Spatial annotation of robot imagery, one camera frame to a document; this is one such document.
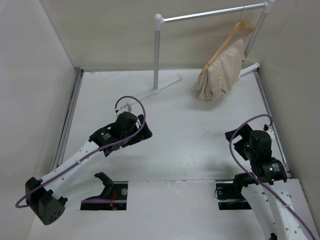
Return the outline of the beige trousers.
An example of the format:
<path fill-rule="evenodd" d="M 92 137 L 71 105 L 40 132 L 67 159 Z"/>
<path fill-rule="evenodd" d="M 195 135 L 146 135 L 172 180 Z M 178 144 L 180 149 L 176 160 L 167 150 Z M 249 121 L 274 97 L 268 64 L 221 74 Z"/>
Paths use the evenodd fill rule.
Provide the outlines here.
<path fill-rule="evenodd" d="M 200 101 L 215 101 L 226 95 L 238 80 L 246 60 L 244 42 L 239 39 L 224 49 L 201 73 L 194 85 Z"/>

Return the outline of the wooden clothes hanger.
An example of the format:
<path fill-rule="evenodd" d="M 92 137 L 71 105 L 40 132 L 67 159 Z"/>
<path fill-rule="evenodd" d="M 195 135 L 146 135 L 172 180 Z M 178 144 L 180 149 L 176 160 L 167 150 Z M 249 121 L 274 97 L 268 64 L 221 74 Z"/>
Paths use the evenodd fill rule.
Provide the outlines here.
<path fill-rule="evenodd" d="M 246 39 L 254 30 L 256 29 L 255 26 L 248 26 L 245 24 L 243 20 L 239 20 L 232 28 L 230 34 L 227 36 L 225 41 L 219 47 L 219 49 L 215 52 L 215 54 L 211 57 L 211 59 L 204 65 L 200 75 L 203 76 L 208 68 L 212 65 L 215 59 L 222 53 L 222 51 L 231 43 L 232 39 L 238 34 L 239 31 L 245 31 L 247 34 L 242 38 L 243 40 Z"/>

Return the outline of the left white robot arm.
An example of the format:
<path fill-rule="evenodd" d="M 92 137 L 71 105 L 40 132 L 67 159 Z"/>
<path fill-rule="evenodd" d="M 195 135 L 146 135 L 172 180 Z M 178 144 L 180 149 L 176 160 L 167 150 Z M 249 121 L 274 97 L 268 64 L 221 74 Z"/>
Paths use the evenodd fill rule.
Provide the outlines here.
<path fill-rule="evenodd" d="M 96 130 L 65 163 L 40 179 L 32 177 L 25 183 L 27 207 L 45 226 L 52 224 L 76 197 L 71 188 L 73 182 L 97 162 L 97 154 L 108 157 L 120 148 L 151 137 L 144 113 L 136 116 L 129 111 L 121 112 L 115 122 Z"/>

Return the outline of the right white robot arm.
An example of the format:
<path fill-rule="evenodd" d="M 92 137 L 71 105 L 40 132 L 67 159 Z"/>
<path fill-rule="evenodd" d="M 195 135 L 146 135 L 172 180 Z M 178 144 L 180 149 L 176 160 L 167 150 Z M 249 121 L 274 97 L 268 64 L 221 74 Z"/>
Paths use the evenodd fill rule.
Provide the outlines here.
<path fill-rule="evenodd" d="M 232 192 L 244 198 L 266 240 L 314 240 L 316 237 L 295 212 L 284 164 L 273 157 L 268 130 L 253 130 L 247 123 L 225 133 L 231 156 L 249 161 L 250 170 L 234 176 Z"/>

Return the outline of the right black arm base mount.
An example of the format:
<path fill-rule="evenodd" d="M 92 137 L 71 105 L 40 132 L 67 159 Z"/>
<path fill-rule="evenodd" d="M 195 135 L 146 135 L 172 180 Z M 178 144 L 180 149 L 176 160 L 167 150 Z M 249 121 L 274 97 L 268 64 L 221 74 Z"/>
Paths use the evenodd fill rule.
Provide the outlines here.
<path fill-rule="evenodd" d="M 214 196 L 218 200 L 218 209 L 220 211 L 252 209 L 247 200 L 236 190 L 235 185 L 230 181 L 218 181 L 215 184 Z"/>

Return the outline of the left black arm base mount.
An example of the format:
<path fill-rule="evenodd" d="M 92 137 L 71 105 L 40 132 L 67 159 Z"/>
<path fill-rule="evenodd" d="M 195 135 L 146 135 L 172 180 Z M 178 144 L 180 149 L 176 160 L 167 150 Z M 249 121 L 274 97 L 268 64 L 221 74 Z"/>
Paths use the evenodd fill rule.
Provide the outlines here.
<path fill-rule="evenodd" d="M 82 200 L 81 211 L 125 211 L 127 209 L 128 181 L 113 181 L 103 172 L 96 173 L 94 181 L 102 183 L 102 190 Z"/>

